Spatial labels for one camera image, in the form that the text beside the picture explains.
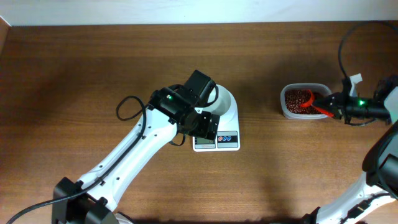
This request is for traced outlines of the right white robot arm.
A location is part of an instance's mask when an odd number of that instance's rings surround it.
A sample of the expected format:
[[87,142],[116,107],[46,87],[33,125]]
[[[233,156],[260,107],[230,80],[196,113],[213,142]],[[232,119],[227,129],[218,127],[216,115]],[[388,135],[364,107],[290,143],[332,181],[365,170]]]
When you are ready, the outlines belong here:
[[359,75],[343,79],[343,90],[311,106],[334,119],[384,121],[390,128],[373,145],[362,163],[360,178],[334,202],[316,208],[301,223],[357,223],[375,209],[397,200],[397,76],[381,80],[372,98],[355,93]]

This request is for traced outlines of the red beans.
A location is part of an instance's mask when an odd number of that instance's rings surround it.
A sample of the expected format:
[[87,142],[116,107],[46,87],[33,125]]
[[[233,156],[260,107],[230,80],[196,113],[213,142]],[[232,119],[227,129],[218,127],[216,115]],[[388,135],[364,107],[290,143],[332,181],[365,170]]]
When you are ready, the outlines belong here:
[[301,108],[300,105],[310,98],[307,90],[289,90],[285,92],[285,105],[294,114],[320,114],[315,108]]

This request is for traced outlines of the orange measuring scoop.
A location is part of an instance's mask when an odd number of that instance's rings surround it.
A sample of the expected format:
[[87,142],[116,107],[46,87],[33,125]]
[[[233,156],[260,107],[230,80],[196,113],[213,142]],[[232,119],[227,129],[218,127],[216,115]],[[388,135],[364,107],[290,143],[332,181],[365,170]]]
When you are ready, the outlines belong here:
[[310,94],[310,98],[309,98],[306,102],[302,103],[302,104],[300,105],[300,107],[301,107],[301,108],[312,107],[312,108],[315,108],[315,109],[316,109],[317,111],[319,111],[320,113],[322,113],[322,114],[324,114],[324,115],[327,115],[327,116],[333,118],[333,117],[334,117],[334,114],[333,114],[333,113],[331,113],[331,112],[329,112],[329,111],[327,111],[327,110],[318,108],[318,107],[316,107],[316,106],[313,106],[313,102],[315,101],[315,96],[314,96],[314,94],[313,94],[313,92],[312,92],[311,90],[307,90],[307,91],[308,91],[309,94]]

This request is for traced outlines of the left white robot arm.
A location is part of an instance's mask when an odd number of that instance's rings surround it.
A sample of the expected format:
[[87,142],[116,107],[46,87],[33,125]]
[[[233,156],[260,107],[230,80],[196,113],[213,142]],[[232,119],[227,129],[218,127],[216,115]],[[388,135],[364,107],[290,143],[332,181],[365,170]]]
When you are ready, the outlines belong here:
[[178,134],[214,140],[220,117],[209,106],[216,83],[195,70],[183,85],[156,90],[130,133],[96,167],[73,183],[63,178],[53,196],[52,223],[119,223],[113,213],[128,186],[151,157]]

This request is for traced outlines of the white bowl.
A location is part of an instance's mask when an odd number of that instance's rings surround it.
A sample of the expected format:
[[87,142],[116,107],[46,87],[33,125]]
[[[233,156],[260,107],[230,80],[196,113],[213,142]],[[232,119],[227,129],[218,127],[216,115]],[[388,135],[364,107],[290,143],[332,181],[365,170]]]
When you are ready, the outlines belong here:
[[210,112],[212,114],[224,115],[231,105],[231,97],[229,91],[221,85],[217,85],[218,87],[218,98],[217,100],[211,104],[210,106],[205,107],[203,110]]

